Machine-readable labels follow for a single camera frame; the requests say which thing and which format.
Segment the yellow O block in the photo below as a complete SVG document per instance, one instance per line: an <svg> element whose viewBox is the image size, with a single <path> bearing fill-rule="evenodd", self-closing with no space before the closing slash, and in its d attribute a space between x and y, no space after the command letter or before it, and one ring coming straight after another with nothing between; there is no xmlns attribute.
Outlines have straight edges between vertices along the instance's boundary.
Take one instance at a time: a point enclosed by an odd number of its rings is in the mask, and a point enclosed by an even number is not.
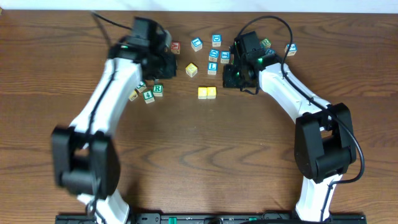
<svg viewBox="0 0 398 224"><path fill-rule="evenodd" d="M209 86L206 88L207 99L215 99L217 96L217 90L215 86Z"/></svg>

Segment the yellow C block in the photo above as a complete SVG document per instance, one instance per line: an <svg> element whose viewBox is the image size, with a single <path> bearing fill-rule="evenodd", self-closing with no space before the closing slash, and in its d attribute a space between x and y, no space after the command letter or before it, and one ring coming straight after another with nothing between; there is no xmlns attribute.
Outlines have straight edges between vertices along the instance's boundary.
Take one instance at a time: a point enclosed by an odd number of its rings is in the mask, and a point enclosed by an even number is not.
<svg viewBox="0 0 398 224"><path fill-rule="evenodd" d="M207 96L208 96L207 87L202 87L202 86L198 87L198 99L204 100L207 99Z"/></svg>

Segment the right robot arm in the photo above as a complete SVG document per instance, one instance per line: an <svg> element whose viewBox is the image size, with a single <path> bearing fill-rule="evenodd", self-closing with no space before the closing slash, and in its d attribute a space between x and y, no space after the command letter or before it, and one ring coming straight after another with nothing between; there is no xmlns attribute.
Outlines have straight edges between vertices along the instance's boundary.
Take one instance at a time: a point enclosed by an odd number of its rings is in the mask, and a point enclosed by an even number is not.
<svg viewBox="0 0 398 224"><path fill-rule="evenodd" d="M225 88L254 87L273 97L295 124L294 157L303 175L295 206L299 219L330 220L335 185L356 160L351 113L342 103L331 104L310 91L277 55L242 65L226 64Z"/></svg>

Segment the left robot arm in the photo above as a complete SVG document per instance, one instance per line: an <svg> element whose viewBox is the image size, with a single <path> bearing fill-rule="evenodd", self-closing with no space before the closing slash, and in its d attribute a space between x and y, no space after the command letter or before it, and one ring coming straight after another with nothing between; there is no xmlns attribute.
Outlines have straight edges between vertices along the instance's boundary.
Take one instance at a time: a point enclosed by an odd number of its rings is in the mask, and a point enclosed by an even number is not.
<svg viewBox="0 0 398 224"><path fill-rule="evenodd" d="M76 195L95 223L126 223L129 216L129 205L117 190L121 165L113 145L128 98L144 80L173 78L176 69L175 55L163 47L116 44L83 110L69 126L54 128L55 183Z"/></svg>

